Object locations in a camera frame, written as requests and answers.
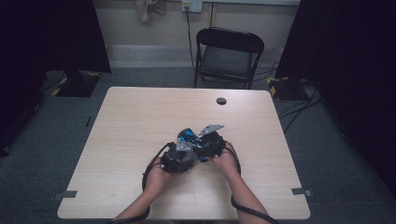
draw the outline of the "chair seat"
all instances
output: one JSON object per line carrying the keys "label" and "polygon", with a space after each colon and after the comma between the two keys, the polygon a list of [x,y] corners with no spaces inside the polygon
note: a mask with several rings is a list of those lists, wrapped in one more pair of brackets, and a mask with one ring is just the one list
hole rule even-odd
{"label": "chair seat", "polygon": [[252,53],[207,46],[200,70],[248,78],[250,77],[251,62]]}

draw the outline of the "chair backrest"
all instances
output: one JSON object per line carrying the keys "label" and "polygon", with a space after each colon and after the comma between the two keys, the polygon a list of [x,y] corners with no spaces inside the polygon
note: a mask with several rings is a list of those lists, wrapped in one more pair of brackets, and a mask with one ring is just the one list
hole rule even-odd
{"label": "chair backrest", "polygon": [[200,48],[200,44],[203,44],[221,49],[235,49],[259,54],[264,50],[264,42],[257,35],[219,27],[210,27],[199,31],[196,41],[198,48]]}

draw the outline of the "wire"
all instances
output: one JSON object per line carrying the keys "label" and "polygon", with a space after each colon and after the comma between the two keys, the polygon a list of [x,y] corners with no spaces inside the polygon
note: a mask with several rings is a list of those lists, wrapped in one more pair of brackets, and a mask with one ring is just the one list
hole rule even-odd
{"label": "wire", "polygon": [[212,7],[210,8],[210,24],[209,27],[212,27],[212,21],[213,21],[213,7],[214,7],[215,3],[212,2]]}
{"label": "wire", "polygon": [[191,43],[191,31],[190,31],[190,9],[188,7],[184,7],[184,9],[186,10],[187,25],[189,27],[189,46],[190,46],[191,64],[192,64],[192,68],[195,71],[194,59],[192,58],[192,43]]}
{"label": "wire", "polygon": [[[236,162],[236,169],[237,169],[238,173],[241,175],[241,165],[239,163],[238,155],[236,155],[235,150],[231,150],[230,148],[224,147],[224,146],[222,146],[220,144],[217,144],[215,142],[211,142],[211,141],[208,141],[208,142],[210,144],[214,144],[216,146],[220,146],[220,147],[223,147],[224,149],[228,150],[233,155],[233,158],[235,159],[235,162]],[[238,209],[240,211],[246,212],[246,213],[251,214],[251,215],[253,215],[255,217],[262,218],[262,219],[270,222],[271,224],[278,224],[278,222],[275,219],[273,219],[272,217],[270,217],[270,216],[268,216],[268,215],[266,215],[266,214],[264,214],[262,212],[259,212],[259,211],[256,211],[254,209],[251,209],[251,208],[248,208],[248,207],[245,207],[245,206],[242,206],[242,205],[238,204],[235,201],[235,199],[233,198],[233,195],[231,195],[231,205],[234,208],[236,208],[236,209]]]}
{"label": "wire", "polygon": [[264,72],[260,72],[260,73],[256,73],[256,74],[254,74],[254,75],[257,76],[257,75],[261,75],[261,74],[265,74],[265,73],[271,73],[271,74],[272,74],[272,73],[277,69],[277,67],[275,67],[275,65],[276,65],[277,63],[279,63],[279,62],[273,63],[273,64],[271,65],[271,68],[270,68],[269,70],[264,71]]}
{"label": "wire", "polygon": [[304,102],[295,103],[295,105],[291,105],[291,106],[289,106],[289,107],[283,109],[282,112],[281,112],[278,116],[279,116],[279,117],[282,117],[283,113],[285,113],[288,109],[290,109],[290,108],[292,108],[292,107],[295,107],[295,106],[297,106],[297,105],[303,105],[303,104],[304,104]]}
{"label": "wire", "polygon": [[[321,97],[320,97],[316,102],[314,102],[312,105],[316,105],[316,104],[319,103],[320,101],[321,101]],[[289,113],[287,113],[287,114],[285,114],[285,115],[282,115],[282,116],[279,117],[279,119],[283,119],[283,118],[285,118],[285,117],[288,116],[288,115],[295,114],[295,113],[299,112],[301,109],[303,109],[303,107],[300,108],[300,109],[291,111],[291,112],[289,112]]]}
{"label": "wire", "polygon": [[297,114],[294,116],[294,118],[293,118],[293,119],[291,120],[291,122],[288,124],[288,126],[287,126],[286,129],[285,129],[285,131],[283,131],[283,134],[285,134],[285,133],[288,131],[290,125],[297,119],[297,117],[301,114],[301,112],[303,112],[303,110],[307,109],[307,108],[310,106],[309,103],[311,103],[311,101],[314,99],[314,96],[315,96],[315,94],[317,93],[317,90],[318,90],[318,86],[315,87],[314,92],[312,93],[311,97],[308,99],[308,101],[306,102],[306,104],[303,106],[303,108],[291,112],[291,113],[297,112]]}
{"label": "wire", "polygon": [[149,172],[151,171],[152,167],[154,167],[157,164],[153,163],[157,160],[157,158],[160,156],[160,154],[167,148],[172,146],[174,143],[167,143],[165,146],[163,146],[163,148],[160,149],[160,151],[158,151],[157,155],[155,155],[155,157],[151,160],[151,162],[149,163],[148,167],[146,168],[145,173],[143,173],[143,179],[142,179],[142,190],[144,190],[146,188],[146,182],[149,176]]}

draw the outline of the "wooden table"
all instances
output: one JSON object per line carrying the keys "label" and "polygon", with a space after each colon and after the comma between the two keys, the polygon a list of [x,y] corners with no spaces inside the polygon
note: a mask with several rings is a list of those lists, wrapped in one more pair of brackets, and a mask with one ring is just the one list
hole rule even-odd
{"label": "wooden table", "polygon": [[[218,105],[223,97],[226,105]],[[242,177],[276,219],[306,219],[310,211],[267,91],[113,87],[92,127],[63,198],[60,218],[113,218],[141,192],[149,161],[177,134],[207,124],[233,143]],[[151,205],[148,219],[237,219],[225,178],[197,162]]]}

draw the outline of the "forearm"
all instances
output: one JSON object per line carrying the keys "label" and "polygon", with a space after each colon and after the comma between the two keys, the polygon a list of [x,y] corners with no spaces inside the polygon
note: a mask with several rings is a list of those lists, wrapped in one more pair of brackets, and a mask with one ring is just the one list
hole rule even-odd
{"label": "forearm", "polygon": [[125,208],[119,215],[114,219],[124,219],[128,217],[138,217],[143,215],[149,206],[158,197],[159,192],[155,191],[143,191],[139,197],[137,197],[133,203],[131,203],[127,208]]}
{"label": "forearm", "polygon": [[[233,194],[234,200],[245,207],[254,209],[258,212],[264,213],[265,215],[268,215],[267,211],[265,210],[264,206],[262,203],[259,201],[259,199],[254,195],[254,193],[250,190],[248,185],[245,183],[243,178],[241,177],[240,174],[237,172],[229,172],[225,174],[225,177],[227,178],[227,181],[230,185],[231,192]],[[238,217],[239,217],[239,223],[244,224],[244,223],[268,223],[266,220],[260,218],[260,217],[255,217],[251,214],[248,214],[243,211],[236,210]]]}

